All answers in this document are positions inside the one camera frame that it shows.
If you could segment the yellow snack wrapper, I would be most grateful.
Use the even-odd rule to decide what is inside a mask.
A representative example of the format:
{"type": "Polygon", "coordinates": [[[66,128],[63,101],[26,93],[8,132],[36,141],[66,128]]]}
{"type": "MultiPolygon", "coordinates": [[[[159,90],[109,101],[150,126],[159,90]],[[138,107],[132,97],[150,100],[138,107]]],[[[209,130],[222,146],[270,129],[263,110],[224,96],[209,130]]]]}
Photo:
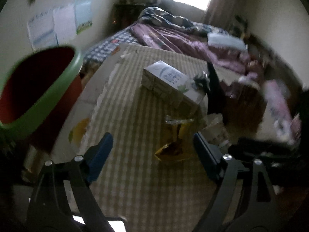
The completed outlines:
{"type": "Polygon", "coordinates": [[[167,115],[165,118],[164,144],[154,153],[162,163],[171,165],[194,158],[194,119],[167,115]]]}

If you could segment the beige checkered mat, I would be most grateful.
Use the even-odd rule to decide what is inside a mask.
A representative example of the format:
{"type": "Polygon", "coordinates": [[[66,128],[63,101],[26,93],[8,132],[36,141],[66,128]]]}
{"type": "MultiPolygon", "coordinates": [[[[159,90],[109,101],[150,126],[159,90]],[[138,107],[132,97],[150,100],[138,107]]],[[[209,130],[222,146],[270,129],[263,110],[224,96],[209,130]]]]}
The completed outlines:
{"type": "Polygon", "coordinates": [[[168,103],[141,85],[143,69],[159,60],[193,77],[203,60],[135,44],[116,54],[116,64],[98,98],[80,150],[106,132],[114,145],[92,193],[104,215],[122,216],[130,231],[192,231],[215,191],[197,156],[166,165],[155,157],[167,134],[168,103]]]}

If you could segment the black pointed bag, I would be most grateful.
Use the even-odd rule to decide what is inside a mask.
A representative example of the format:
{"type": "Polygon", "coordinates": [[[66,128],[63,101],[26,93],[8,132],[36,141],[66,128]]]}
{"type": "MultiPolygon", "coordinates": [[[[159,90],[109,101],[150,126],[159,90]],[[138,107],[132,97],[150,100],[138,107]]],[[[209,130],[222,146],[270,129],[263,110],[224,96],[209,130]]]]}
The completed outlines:
{"type": "Polygon", "coordinates": [[[216,70],[211,62],[207,63],[209,84],[207,86],[208,110],[207,114],[222,114],[224,125],[231,124],[229,100],[221,87],[216,70]]]}

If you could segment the pink plastic package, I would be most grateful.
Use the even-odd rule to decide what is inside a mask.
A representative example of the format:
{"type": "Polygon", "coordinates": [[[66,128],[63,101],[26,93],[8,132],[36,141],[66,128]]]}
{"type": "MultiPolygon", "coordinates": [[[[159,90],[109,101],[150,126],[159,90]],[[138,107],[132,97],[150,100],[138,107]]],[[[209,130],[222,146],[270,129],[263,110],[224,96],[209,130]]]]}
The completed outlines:
{"type": "Polygon", "coordinates": [[[301,136],[300,114],[291,116],[287,102],[276,80],[266,80],[262,86],[263,96],[270,107],[277,137],[281,142],[295,144],[301,136]]]}

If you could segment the red bin with green rim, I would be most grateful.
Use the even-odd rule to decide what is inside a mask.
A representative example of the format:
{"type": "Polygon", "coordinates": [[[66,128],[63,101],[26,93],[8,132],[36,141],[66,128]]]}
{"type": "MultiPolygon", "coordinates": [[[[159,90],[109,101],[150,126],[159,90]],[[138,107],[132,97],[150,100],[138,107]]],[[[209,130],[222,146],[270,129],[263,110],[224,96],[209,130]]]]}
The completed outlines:
{"type": "Polygon", "coordinates": [[[82,63],[78,48],[59,46],[15,64],[1,85],[1,130],[14,139],[32,134],[78,77],[82,63]]]}

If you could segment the white milk carton box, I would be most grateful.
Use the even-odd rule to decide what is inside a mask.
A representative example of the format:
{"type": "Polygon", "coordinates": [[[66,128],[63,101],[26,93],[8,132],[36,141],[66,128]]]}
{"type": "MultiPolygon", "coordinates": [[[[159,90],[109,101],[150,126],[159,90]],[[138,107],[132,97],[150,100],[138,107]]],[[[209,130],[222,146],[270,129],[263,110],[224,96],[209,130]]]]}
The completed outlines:
{"type": "Polygon", "coordinates": [[[193,116],[205,97],[192,78],[161,60],[143,69],[141,85],[185,117],[193,116]]]}

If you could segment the blue plaid bed sheet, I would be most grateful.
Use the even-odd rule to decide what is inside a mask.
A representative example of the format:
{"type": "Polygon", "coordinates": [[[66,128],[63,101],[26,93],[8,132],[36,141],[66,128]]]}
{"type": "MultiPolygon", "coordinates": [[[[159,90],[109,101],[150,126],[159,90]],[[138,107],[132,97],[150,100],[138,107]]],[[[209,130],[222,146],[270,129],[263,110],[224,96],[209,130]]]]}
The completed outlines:
{"type": "Polygon", "coordinates": [[[102,63],[120,44],[140,45],[138,40],[132,35],[130,27],[127,27],[92,46],[85,53],[83,63],[102,63]]]}

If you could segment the purple duvet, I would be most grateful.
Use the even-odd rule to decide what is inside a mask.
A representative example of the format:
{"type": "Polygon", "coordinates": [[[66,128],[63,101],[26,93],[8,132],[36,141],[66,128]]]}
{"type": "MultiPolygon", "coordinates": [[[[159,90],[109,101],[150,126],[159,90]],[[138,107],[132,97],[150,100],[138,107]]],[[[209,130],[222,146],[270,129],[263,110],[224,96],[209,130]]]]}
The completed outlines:
{"type": "Polygon", "coordinates": [[[210,46],[196,36],[177,30],[136,23],[130,27],[134,37],[143,45],[172,51],[211,62],[240,75],[254,71],[254,62],[245,51],[228,47],[210,46]]]}

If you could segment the white pillow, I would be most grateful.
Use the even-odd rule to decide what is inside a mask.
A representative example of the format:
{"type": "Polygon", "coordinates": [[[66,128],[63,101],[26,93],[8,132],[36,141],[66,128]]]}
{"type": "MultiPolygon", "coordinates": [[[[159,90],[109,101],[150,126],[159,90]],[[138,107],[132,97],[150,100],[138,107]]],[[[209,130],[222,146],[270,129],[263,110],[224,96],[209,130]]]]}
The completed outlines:
{"type": "Polygon", "coordinates": [[[219,34],[219,33],[208,33],[207,34],[207,43],[209,46],[218,47],[218,48],[231,48],[240,51],[246,51],[246,45],[243,40],[240,38],[219,34]]]}

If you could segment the dark wooden shelf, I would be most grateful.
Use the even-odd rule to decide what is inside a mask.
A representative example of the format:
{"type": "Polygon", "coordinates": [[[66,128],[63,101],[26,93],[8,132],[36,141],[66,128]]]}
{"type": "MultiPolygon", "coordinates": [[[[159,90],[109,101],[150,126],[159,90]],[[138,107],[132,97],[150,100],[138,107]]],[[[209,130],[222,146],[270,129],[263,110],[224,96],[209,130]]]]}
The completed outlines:
{"type": "Polygon", "coordinates": [[[114,32],[133,24],[146,7],[146,4],[115,4],[113,14],[114,32]]]}

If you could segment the blue grey patterned quilt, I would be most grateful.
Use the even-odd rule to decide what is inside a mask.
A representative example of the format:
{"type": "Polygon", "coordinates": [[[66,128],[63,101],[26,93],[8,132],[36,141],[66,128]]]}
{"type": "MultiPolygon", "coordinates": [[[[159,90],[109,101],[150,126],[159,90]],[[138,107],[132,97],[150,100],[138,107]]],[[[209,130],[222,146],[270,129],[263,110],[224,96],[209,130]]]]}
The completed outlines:
{"type": "Polygon", "coordinates": [[[174,16],[165,10],[151,6],[144,9],[138,18],[140,23],[170,28],[179,32],[205,37],[209,33],[229,35],[226,30],[203,23],[191,21],[182,16],[174,16]]]}

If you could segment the left wall chart poster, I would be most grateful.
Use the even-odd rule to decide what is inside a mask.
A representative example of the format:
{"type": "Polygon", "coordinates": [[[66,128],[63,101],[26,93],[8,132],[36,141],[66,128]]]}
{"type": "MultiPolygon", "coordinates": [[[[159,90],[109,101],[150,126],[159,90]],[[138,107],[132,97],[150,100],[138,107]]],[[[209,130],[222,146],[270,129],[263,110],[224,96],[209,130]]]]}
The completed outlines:
{"type": "Polygon", "coordinates": [[[58,46],[52,10],[31,18],[27,23],[27,29],[33,52],[58,46]]]}

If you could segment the middle white wall poster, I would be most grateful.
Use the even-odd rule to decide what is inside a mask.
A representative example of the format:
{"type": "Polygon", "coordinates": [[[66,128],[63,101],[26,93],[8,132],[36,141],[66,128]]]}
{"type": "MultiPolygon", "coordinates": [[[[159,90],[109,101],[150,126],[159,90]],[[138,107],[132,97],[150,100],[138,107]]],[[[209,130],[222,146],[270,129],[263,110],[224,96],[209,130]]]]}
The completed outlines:
{"type": "Polygon", "coordinates": [[[58,45],[68,43],[76,37],[76,17],[73,4],[54,9],[53,21],[58,45]]]}

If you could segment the right green wall poster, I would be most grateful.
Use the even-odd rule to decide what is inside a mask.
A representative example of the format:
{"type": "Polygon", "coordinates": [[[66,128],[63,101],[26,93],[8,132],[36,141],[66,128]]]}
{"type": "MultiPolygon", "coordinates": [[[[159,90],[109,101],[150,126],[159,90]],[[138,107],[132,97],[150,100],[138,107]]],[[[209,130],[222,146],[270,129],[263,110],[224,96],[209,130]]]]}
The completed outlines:
{"type": "Polygon", "coordinates": [[[92,22],[92,2],[89,0],[79,1],[75,4],[76,34],[80,34],[90,28],[92,22]]]}

